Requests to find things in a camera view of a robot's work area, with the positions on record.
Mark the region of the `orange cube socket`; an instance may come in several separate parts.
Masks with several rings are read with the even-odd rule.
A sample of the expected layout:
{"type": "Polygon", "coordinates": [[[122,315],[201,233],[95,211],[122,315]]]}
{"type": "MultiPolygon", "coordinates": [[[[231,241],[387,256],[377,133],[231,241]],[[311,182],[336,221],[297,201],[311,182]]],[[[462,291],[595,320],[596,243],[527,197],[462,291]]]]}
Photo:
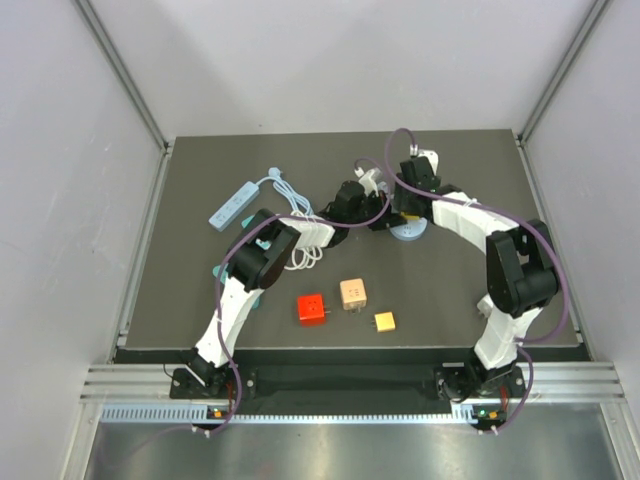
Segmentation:
{"type": "Polygon", "coordinates": [[[339,284],[342,307],[347,312],[360,311],[367,304],[367,293],[362,278],[343,280],[339,284]]]}

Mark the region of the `red plug adapter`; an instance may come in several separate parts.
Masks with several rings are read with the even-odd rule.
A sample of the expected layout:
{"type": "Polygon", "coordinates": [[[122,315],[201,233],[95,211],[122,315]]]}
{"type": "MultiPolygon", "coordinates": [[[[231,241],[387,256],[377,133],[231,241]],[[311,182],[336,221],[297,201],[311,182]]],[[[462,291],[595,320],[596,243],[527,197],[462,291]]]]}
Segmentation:
{"type": "Polygon", "coordinates": [[[324,297],[320,293],[302,295],[297,298],[299,324],[303,327],[315,327],[326,323],[328,310],[324,297]]]}

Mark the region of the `orange plug adapter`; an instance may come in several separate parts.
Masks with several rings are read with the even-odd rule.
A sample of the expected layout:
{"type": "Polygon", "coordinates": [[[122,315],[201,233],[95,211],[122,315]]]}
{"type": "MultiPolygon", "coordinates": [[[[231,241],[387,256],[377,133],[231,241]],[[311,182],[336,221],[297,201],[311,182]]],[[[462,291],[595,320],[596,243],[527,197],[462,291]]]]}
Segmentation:
{"type": "Polygon", "coordinates": [[[396,322],[392,312],[376,313],[373,317],[373,325],[378,333],[387,333],[396,329],[396,322]]]}

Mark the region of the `teal triangular power strip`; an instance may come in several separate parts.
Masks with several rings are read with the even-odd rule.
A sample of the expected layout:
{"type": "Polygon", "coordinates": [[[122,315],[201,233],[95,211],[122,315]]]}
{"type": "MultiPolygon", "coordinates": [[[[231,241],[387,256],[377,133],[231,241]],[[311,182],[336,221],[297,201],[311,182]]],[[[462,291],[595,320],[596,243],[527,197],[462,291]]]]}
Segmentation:
{"type": "MultiPolygon", "coordinates": [[[[212,275],[220,280],[222,286],[225,285],[228,278],[227,268],[222,269],[220,265],[216,265],[212,269],[212,275]]],[[[252,305],[252,309],[256,310],[260,306],[260,298],[257,298],[252,305]]]]}

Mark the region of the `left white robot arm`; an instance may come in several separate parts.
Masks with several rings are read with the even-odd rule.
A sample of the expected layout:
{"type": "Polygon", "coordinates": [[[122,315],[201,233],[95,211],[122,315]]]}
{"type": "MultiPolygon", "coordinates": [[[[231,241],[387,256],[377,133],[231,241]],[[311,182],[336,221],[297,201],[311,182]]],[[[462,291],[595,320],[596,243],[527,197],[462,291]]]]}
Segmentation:
{"type": "Polygon", "coordinates": [[[243,324],[255,302],[285,271],[294,250],[332,248],[351,229],[379,231],[405,223],[387,193],[357,181],[344,182],[334,200],[316,214],[259,210],[221,262],[227,280],[216,285],[211,321],[184,361],[194,387],[209,397],[224,390],[224,368],[232,361],[243,324]]]}

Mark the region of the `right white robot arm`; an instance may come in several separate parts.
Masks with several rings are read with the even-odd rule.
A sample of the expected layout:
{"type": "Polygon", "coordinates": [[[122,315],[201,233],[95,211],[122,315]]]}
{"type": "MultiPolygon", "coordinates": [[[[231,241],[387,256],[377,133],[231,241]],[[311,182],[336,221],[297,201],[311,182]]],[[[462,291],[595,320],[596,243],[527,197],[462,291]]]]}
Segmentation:
{"type": "Polygon", "coordinates": [[[400,164],[394,206],[453,232],[485,255],[487,294],[477,308],[487,323],[464,362],[456,395],[492,394],[511,374],[530,325],[560,290],[546,224],[534,219],[523,226],[443,185],[432,162],[419,154],[400,164]]]}

